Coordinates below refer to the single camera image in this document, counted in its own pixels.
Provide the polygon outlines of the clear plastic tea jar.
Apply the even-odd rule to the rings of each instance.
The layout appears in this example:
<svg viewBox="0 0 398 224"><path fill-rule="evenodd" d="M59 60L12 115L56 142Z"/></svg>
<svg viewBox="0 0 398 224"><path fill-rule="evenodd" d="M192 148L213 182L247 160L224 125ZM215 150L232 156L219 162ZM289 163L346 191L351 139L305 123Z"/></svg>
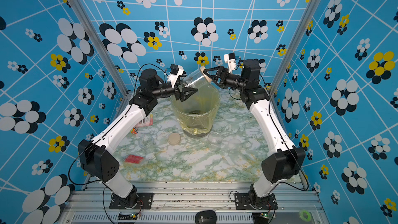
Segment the clear plastic tea jar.
<svg viewBox="0 0 398 224"><path fill-rule="evenodd" d="M219 133L210 133L208 135L208 147L210 151L216 152L220 149L222 136Z"/></svg>

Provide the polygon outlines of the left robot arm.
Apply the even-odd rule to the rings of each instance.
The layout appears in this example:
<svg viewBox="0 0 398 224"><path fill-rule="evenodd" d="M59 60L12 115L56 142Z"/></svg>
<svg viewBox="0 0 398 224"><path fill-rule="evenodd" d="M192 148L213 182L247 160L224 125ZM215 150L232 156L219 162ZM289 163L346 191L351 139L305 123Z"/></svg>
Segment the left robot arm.
<svg viewBox="0 0 398 224"><path fill-rule="evenodd" d="M132 209L139 199L137 188L119 171L114 152L126 135L151 113L159 99L174 96L183 102L197 92L197 89L180 87L184 77L183 67L176 64L171 65L167 81L159 77L155 69L145 69L139 77L140 86L123 112L93 139L79 143L81 167L111 190L117 208Z"/></svg>

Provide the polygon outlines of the round wooden jar lid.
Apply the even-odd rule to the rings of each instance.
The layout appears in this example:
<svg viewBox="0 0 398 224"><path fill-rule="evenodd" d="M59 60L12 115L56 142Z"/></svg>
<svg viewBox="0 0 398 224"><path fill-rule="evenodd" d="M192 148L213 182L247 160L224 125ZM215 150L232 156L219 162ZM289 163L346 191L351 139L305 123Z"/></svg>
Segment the round wooden jar lid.
<svg viewBox="0 0 398 224"><path fill-rule="evenodd" d="M181 136L180 134L173 132L168 136L167 141L170 145L178 145L181 142Z"/></svg>

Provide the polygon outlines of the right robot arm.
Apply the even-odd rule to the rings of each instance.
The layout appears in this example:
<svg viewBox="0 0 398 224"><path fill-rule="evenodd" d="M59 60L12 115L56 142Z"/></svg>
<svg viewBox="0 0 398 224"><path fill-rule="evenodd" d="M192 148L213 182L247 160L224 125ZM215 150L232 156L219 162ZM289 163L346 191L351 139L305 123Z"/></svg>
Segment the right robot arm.
<svg viewBox="0 0 398 224"><path fill-rule="evenodd" d="M260 86L260 62L246 60L240 75L233 68L208 68L204 75L219 88L239 90L240 99L258 122L268 146L268 157L261 163L263 174L251 185L248 198L254 209L277 209L273 190L301 171L305 150L297 147L284 131L267 90Z"/></svg>

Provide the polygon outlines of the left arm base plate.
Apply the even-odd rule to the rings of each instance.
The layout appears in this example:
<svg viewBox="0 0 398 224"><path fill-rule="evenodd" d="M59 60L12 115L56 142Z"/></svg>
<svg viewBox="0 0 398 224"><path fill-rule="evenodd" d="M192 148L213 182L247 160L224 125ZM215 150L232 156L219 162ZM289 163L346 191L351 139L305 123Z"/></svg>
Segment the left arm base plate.
<svg viewBox="0 0 398 224"><path fill-rule="evenodd" d="M127 198L112 194L110 209L151 209L153 193L132 193Z"/></svg>

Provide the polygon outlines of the jar with wooden lid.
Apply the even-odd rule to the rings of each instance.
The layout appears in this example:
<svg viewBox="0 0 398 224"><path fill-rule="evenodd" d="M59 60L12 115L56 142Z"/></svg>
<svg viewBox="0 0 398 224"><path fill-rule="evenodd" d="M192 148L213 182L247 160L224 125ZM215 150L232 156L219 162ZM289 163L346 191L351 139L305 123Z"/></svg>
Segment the jar with wooden lid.
<svg viewBox="0 0 398 224"><path fill-rule="evenodd" d="M211 80L204 74L205 67L201 66L191 74L182 79L181 86L183 88L200 89L210 84Z"/></svg>
<svg viewBox="0 0 398 224"><path fill-rule="evenodd" d="M154 146L154 138L149 134L143 134L140 136L138 144L142 150L152 148Z"/></svg>

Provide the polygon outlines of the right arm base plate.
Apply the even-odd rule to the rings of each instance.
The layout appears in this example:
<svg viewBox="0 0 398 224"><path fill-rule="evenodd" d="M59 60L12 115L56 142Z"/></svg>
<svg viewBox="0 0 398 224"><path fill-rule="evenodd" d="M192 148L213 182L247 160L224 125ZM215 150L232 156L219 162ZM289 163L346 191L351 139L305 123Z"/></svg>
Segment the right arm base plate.
<svg viewBox="0 0 398 224"><path fill-rule="evenodd" d="M277 210L278 205L274 194L259 198L255 193L235 193L233 197L237 210Z"/></svg>

